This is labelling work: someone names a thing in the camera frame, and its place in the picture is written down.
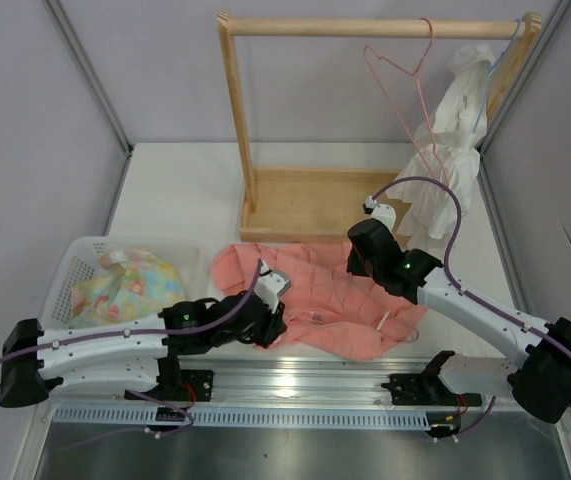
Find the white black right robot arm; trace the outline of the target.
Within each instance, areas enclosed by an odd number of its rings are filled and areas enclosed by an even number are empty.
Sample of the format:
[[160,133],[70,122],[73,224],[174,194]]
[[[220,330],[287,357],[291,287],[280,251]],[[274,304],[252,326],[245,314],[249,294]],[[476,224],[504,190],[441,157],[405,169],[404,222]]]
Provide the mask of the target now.
[[546,423],[571,408],[571,321],[551,322],[509,309],[451,279],[440,260],[422,250],[402,250],[388,227],[373,218],[347,233],[352,248],[347,270],[371,278],[386,293],[455,321],[501,358],[436,355],[425,369],[423,395],[444,403],[455,394],[513,399]]

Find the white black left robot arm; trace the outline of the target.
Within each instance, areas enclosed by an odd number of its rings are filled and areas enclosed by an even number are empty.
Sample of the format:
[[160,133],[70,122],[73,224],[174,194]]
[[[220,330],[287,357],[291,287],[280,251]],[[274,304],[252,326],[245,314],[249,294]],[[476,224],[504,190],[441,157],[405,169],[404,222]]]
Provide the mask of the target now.
[[52,392],[176,399],[184,383],[180,358],[230,343],[267,348],[286,331],[284,308],[280,300],[241,292],[222,300],[182,301],[87,332],[21,320],[2,346],[0,406],[36,405]]

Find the pink pleated skirt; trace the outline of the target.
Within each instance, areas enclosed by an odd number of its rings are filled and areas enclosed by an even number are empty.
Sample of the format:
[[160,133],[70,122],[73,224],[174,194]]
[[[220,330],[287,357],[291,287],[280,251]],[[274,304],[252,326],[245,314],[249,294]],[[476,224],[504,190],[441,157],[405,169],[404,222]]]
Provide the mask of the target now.
[[[369,361],[411,342],[426,309],[393,297],[368,277],[346,271],[350,246],[234,244],[213,260],[212,277],[224,295],[249,286],[258,260],[291,280],[282,297],[287,330],[272,350],[304,344],[352,361]],[[304,320],[304,313],[324,316],[323,325]]]

